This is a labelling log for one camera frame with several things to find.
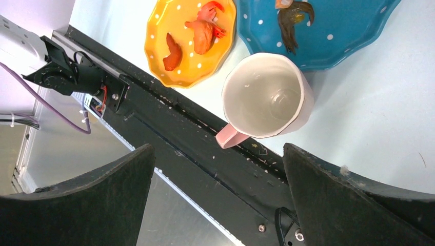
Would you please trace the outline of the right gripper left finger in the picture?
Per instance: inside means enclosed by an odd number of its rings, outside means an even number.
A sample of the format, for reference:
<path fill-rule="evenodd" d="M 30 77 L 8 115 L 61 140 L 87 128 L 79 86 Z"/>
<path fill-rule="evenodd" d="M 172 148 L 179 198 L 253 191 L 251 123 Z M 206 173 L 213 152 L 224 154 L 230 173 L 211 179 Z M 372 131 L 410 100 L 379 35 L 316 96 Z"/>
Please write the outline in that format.
<path fill-rule="evenodd" d="M 32 193 L 1 197 L 1 245 L 136 245 L 154 147 Z"/>

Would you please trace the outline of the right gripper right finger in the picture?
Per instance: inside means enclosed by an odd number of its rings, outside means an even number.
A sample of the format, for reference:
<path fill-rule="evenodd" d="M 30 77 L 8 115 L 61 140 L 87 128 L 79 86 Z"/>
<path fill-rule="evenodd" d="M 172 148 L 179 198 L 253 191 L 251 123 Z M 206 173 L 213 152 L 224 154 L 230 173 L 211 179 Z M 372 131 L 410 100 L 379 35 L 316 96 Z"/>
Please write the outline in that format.
<path fill-rule="evenodd" d="M 434 195 L 346 171 L 290 143 L 283 150 L 306 245 L 434 245 Z"/>

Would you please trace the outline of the pink white mug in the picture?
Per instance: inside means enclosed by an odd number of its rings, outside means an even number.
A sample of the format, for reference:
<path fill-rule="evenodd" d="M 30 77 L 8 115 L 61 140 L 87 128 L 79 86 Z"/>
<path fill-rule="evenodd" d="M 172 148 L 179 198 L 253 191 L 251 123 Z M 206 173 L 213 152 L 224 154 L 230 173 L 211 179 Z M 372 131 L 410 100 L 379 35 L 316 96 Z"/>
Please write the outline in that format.
<path fill-rule="evenodd" d="M 228 124 L 215 136 L 223 149 L 257 139 L 284 135 L 308 122 L 313 91 L 289 58 L 256 53 L 242 59 L 227 75 L 222 106 Z"/>

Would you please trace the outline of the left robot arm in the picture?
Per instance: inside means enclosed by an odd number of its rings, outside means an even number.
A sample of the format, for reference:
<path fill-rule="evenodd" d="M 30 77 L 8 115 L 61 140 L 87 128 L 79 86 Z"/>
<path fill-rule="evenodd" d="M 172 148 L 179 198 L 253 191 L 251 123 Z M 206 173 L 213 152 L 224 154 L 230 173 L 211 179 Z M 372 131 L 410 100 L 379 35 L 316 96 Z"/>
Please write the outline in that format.
<path fill-rule="evenodd" d="M 99 97 L 96 110 L 116 112 L 128 85 L 82 51 L 72 57 L 47 36 L 38 36 L 1 16 L 1 63 L 21 78 L 62 95 L 75 92 Z"/>

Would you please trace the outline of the shrimp piece lower orange plate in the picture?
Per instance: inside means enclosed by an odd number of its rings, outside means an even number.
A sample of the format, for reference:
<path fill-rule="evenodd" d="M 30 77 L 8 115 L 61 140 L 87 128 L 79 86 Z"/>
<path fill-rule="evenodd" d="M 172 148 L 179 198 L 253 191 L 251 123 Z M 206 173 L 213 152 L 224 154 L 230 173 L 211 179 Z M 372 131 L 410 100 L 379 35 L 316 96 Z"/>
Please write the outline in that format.
<path fill-rule="evenodd" d="M 166 35 L 166 43 L 170 54 L 163 58 L 163 65 L 166 71 L 173 71 L 182 60 L 182 49 L 170 33 Z"/>

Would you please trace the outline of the shrimp piece orange plate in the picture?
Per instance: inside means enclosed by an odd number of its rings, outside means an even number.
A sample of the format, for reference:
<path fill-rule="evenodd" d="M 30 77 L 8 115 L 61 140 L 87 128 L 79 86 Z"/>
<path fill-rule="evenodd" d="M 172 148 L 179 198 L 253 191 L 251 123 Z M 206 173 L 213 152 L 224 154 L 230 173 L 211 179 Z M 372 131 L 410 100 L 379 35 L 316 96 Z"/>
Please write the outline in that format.
<path fill-rule="evenodd" d="M 217 25 L 214 20 L 216 9 L 225 12 L 220 3 L 210 1 L 200 8 L 196 20 L 185 22 L 185 27 L 193 29 L 193 43 L 196 54 L 203 55 L 207 53 L 215 38 L 222 38 L 226 35 L 226 30 Z"/>
<path fill-rule="evenodd" d="M 166 71 L 173 71 L 182 60 L 182 49 L 170 33 L 166 35 L 166 43 L 170 54 L 163 58 L 163 65 Z"/>

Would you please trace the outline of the blue dotted plate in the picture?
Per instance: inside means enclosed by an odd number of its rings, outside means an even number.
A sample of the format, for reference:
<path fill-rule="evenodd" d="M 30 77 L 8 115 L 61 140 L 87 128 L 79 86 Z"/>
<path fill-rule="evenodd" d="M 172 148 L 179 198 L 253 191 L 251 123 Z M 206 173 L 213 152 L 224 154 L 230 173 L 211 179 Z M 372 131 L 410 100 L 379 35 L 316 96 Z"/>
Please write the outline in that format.
<path fill-rule="evenodd" d="M 236 1 L 236 30 L 250 54 L 280 54 L 302 71 L 330 69 L 373 43 L 399 1 L 312 0 L 314 23 L 307 16 L 295 25 L 298 49 L 287 52 L 274 1 Z"/>

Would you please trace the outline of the orange dotted plate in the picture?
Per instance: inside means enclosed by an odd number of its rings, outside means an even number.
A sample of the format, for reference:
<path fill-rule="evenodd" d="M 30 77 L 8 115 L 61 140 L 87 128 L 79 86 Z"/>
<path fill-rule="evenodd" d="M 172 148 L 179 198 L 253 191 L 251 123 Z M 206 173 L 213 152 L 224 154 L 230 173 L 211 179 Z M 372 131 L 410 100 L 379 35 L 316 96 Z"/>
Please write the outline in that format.
<path fill-rule="evenodd" d="M 144 52 L 149 69 L 168 88 L 190 88 L 210 77 L 226 59 L 234 40 L 236 7 L 234 1 L 217 1 L 225 12 L 216 9 L 215 22 L 226 30 L 222 38 L 215 38 L 210 50 L 196 54 L 193 29 L 186 21 L 196 20 L 200 8 L 210 1 L 157 1 L 147 22 Z M 166 71 L 163 58 L 169 50 L 166 35 L 170 33 L 181 46 L 182 60 L 173 71 Z"/>

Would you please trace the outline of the dark food scrap blue plate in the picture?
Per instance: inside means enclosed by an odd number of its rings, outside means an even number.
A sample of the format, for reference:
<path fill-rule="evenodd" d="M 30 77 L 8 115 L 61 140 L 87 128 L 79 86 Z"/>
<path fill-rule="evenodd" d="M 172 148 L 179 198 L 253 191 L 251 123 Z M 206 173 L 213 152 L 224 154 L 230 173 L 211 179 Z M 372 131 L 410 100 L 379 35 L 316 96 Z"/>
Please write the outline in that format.
<path fill-rule="evenodd" d="M 291 52 L 296 55 L 299 46 L 295 37 L 295 25 L 304 20 L 305 14 L 308 15 L 309 21 L 313 23 L 315 18 L 313 6 L 304 1 L 294 1 L 289 8 L 278 9 L 278 25 L 287 53 Z"/>

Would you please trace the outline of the shrimp piece upper orange plate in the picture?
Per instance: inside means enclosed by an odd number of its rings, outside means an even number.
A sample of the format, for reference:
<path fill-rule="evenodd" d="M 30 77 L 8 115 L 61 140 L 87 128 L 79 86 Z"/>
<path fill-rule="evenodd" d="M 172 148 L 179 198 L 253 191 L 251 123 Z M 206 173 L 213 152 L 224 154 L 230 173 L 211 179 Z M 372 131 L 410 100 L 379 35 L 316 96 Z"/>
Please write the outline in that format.
<path fill-rule="evenodd" d="M 207 53 L 215 38 L 222 38 L 226 35 L 226 30 L 217 25 L 214 20 L 216 9 L 225 12 L 220 3 L 210 1 L 200 8 L 196 20 L 185 22 L 185 27 L 193 29 L 193 43 L 196 54 L 203 55 Z"/>

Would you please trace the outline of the salmon piece on blue plate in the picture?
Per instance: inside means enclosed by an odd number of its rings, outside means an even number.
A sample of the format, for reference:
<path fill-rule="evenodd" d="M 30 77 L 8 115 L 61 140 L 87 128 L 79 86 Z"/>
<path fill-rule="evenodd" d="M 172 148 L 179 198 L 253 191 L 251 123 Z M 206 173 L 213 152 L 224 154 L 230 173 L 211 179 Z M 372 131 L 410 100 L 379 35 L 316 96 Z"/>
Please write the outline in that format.
<path fill-rule="evenodd" d="M 275 0 L 275 9 L 286 9 L 289 8 L 294 0 Z"/>

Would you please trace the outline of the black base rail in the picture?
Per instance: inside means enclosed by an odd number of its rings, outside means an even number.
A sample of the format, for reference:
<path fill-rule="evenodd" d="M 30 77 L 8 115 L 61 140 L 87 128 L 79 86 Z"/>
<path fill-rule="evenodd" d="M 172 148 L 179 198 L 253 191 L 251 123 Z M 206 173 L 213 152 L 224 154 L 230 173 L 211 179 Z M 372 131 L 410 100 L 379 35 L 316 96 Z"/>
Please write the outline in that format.
<path fill-rule="evenodd" d="M 219 117 L 74 27 L 55 39 L 127 86 L 103 117 L 118 136 L 133 147 L 153 145 L 158 170 L 242 244 L 278 245 L 275 211 L 294 208 L 280 156 L 253 139 L 220 148 Z"/>

